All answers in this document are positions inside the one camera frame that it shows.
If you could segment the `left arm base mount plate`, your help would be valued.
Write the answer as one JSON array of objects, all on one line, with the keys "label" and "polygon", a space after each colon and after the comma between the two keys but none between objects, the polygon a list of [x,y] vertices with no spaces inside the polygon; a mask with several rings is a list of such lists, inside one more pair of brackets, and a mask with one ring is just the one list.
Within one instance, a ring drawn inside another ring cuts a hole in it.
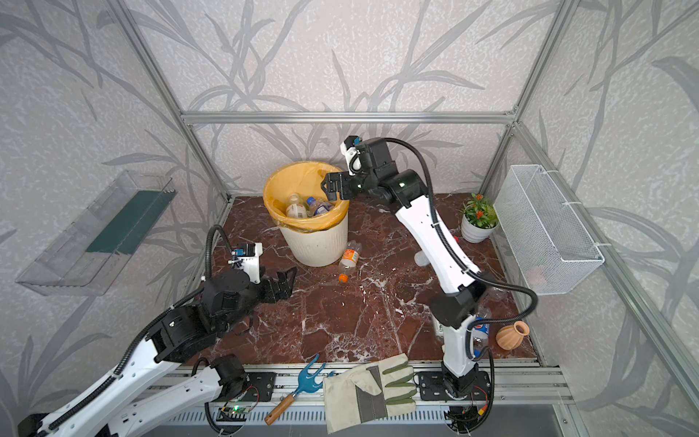
[{"label": "left arm base mount plate", "polygon": [[247,385],[236,402],[270,402],[272,399],[276,373],[262,371],[261,373],[249,373]]}]

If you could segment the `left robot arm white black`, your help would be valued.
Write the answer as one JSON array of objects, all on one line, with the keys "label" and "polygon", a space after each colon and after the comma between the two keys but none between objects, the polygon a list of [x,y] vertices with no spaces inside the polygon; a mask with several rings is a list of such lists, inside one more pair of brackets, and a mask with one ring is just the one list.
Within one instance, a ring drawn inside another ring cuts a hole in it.
[{"label": "left robot arm white black", "polygon": [[297,268],[266,275],[258,244],[231,246],[224,229],[209,229],[202,285],[142,330],[118,364],[62,408],[31,414],[21,436],[140,436],[203,403],[244,395],[249,376],[233,354],[216,358],[185,382],[146,400],[151,384],[212,347],[260,304],[291,297]]}]

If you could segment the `blue pepsi label bottle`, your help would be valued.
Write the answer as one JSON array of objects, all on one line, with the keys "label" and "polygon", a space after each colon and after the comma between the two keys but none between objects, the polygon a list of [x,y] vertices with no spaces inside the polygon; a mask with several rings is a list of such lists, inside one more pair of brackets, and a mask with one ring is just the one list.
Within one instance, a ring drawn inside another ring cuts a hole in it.
[{"label": "blue pepsi label bottle", "polygon": [[309,206],[309,216],[311,217],[327,214],[334,209],[334,205],[327,200],[317,200],[316,198],[309,197],[306,202]]}]

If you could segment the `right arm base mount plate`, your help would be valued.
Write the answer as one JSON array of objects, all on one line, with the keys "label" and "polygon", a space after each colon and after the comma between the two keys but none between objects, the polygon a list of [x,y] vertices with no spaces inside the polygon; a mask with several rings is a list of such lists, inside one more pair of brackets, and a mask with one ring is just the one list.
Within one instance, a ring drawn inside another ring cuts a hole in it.
[{"label": "right arm base mount plate", "polygon": [[491,378],[487,371],[479,371],[468,393],[452,397],[447,392],[441,371],[420,371],[418,390],[425,402],[487,402],[491,397]]}]

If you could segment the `white label vitamin bottle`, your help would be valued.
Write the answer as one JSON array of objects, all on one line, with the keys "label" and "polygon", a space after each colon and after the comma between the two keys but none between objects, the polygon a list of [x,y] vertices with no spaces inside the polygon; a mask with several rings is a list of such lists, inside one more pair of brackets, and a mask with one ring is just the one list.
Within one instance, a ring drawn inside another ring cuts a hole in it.
[{"label": "white label vitamin bottle", "polygon": [[288,198],[288,205],[286,208],[286,216],[290,219],[302,220],[303,218],[309,218],[309,211],[307,205],[298,193],[292,193]]}]

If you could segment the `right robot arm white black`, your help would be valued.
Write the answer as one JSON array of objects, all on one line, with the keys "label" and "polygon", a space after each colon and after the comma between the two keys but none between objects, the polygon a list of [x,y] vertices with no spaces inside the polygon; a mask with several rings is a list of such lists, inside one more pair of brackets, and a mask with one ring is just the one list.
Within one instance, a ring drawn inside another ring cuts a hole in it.
[{"label": "right robot arm white black", "polygon": [[530,315],[538,305],[526,287],[497,282],[465,255],[435,208],[433,181],[420,151],[398,138],[362,139],[348,136],[340,145],[347,170],[329,173],[320,184],[329,200],[352,200],[367,195],[392,208],[411,233],[435,271],[442,295],[430,310],[443,327],[442,376],[448,395],[460,400],[473,388],[479,371],[473,332],[490,320],[478,319],[477,309],[488,289],[522,293],[528,307],[508,322]]}]

